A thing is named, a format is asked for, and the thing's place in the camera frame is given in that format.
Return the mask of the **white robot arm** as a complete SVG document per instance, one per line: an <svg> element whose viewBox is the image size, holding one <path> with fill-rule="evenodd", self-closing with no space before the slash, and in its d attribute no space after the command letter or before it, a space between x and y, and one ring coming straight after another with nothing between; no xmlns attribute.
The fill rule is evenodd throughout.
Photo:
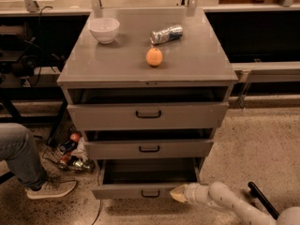
<svg viewBox="0 0 300 225"><path fill-rule="evenodd" d="M171 190L173 199L180 203L204 204L219 211L234 212L246 225L300 225L300 207L294 206L278 214L254 183L248 183L261 203L269 212L266 215L251 204L237 197L228 186L221 182L211 185L185 184Z"/></svg>

